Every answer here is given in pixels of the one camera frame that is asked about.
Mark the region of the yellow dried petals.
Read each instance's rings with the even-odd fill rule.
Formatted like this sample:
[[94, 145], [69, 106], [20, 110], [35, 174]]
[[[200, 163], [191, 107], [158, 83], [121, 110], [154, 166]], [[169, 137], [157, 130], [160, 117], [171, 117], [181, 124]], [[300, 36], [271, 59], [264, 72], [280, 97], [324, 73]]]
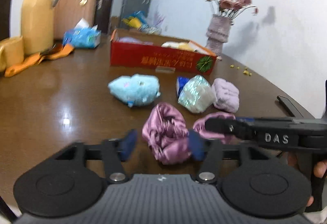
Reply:
[[230, 68], [234, 68], [234, 69], [236, 69], [238, 71], [241, 71], [246, 76], [251, 76], [252, 75], [251, 71], [249, 71], [249, 69], [247, 67], [241, 68], [241, 67], [236, 66], [236, 65], [230, 65]]

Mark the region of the purple decorative stems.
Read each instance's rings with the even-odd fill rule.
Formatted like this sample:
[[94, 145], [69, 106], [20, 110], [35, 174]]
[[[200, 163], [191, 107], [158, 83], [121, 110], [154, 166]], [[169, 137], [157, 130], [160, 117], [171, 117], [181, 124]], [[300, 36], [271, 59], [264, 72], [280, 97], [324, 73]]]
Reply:
[[155, 28], [160, 29], [164, 23], [165, 16], [161, 13], [160, 7], [157, 6], [153, 14], [153, 25]]

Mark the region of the yellow thermos jug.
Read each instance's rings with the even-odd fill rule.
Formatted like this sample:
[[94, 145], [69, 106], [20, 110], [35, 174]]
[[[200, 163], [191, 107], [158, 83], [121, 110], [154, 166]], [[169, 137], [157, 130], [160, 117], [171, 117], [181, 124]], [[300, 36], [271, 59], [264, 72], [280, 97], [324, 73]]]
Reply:
[[54, 8], [59, 0], [23, 0], [21, 34], [24, 54], [29, 56], [53, 47]]

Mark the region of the blue tissue pack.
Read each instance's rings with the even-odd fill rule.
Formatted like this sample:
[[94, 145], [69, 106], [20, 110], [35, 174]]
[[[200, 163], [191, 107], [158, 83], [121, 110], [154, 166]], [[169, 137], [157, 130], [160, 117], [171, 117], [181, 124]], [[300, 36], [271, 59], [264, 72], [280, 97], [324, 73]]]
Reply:
[[84, 19], [76, 24], [76, 26], [64, 33], [63, 46], [72, 45], [74, 48], [96, 48], [101, 41], [101, 31], [97, 29], [97, 25], [91, 27]]

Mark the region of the textured pink vase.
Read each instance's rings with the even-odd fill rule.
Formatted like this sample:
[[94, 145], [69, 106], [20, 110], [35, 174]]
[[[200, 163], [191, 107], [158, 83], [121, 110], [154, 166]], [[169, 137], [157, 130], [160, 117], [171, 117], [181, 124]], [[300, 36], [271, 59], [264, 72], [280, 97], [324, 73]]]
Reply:
[[222, 48], [228, 42], [233, 21], [230, 18], [214, 14], [207, 29], [206, 48], [217, 57], [221, 56]]

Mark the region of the red orange cardboard box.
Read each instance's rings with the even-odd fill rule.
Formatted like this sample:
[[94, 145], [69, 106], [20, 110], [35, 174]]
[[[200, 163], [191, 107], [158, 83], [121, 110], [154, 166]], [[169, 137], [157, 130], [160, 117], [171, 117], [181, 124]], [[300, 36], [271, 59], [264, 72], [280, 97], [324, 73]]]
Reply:
[[[133, 37], [141, 41], [152, 42], [153, 45], [120, 43], [118, 39], [121, 37]], [[161, 47], [168, 41], [190, 42], [197, 47], [198, 52]], [[169, 68], [174, 71], [210, 75], [217, 57], [212, 51], [192, 40], [151, 35], [136, 30], [114, 30], [110, 44], [110, 64], [112, 66]]]

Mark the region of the lilac towel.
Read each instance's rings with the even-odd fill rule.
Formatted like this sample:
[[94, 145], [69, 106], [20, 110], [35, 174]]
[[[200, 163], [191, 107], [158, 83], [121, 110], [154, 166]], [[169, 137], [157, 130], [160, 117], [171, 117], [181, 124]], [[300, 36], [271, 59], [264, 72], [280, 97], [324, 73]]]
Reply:
[[213, 105], [222, 111], [236, 113], [240, 107], [240, 91], [231, 82], [223, 78], [216, 78], [212, 84], [212, 91], [215, 94]]

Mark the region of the pink satin cloth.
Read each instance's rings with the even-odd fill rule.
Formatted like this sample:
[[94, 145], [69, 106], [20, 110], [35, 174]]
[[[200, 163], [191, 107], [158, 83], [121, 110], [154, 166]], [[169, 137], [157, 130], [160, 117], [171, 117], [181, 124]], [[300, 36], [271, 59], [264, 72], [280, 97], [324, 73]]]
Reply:
[[[209, 132], [205, 122], [210, 118], [235, 119], [232, 113], [216, 112], [198, 119], [193, 130], [205, 139], [219, 139], [229, 144], [232, 136]], [[190, 158], [188, 149], [189, 131], [183, 115], [171, 104], [161, 102], [151, 111], [142, 129], [142, 137], [147, 142], [153, 156], [164, 165], [174, 165]]]

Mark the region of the light blue plush toy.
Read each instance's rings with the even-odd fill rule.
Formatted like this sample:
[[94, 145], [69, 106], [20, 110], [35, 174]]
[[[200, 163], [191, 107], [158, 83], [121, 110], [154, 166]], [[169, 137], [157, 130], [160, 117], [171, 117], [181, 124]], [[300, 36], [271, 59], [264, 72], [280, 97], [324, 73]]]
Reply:
[[120, 76], [108, 88], [110, 94], [130, 108], [150, 105], [161, 95], [159, 79], [150, 75]]

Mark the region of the pink ribbed suitcase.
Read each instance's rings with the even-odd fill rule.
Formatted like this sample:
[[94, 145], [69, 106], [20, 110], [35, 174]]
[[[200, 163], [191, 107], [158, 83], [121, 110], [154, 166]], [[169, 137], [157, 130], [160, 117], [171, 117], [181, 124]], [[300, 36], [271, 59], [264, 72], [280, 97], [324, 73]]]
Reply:
[[81, 19], [92, 25], [95, 5], [96, 0], [59, 0], [54, 7], [54, 39], [61, 40]]

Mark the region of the iridescent soft bundle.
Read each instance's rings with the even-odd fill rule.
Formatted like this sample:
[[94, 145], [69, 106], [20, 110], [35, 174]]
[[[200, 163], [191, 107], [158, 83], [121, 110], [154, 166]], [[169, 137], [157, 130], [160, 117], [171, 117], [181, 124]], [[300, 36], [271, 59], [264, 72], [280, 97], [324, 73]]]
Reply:
[[200, 114], [205, 112], [215, 100], [209, 82], [201, 75], [197, 75], [184, 85], [177, 101], [191, 113]]

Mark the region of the yellow blue bag pile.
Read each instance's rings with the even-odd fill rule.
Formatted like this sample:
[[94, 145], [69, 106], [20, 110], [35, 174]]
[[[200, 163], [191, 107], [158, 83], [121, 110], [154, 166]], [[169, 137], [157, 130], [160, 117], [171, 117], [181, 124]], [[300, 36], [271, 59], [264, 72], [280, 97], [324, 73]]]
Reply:
[[130, 28], [143, 30], [149, 27], [142, 11], [133, 12], [131, 15], [122, 19], [122, 22]]

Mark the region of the blue wet wipes packet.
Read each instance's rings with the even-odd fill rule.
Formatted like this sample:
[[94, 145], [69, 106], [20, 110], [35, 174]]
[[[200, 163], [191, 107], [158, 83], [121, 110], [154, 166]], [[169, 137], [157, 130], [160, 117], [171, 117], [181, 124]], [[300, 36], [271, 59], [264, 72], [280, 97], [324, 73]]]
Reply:
[[180, 96], [184, 86], [190, 79], [187, 77], [182, 77], [178, 76], [176, 80], [176, 93], [177, 93], [177, 98]]

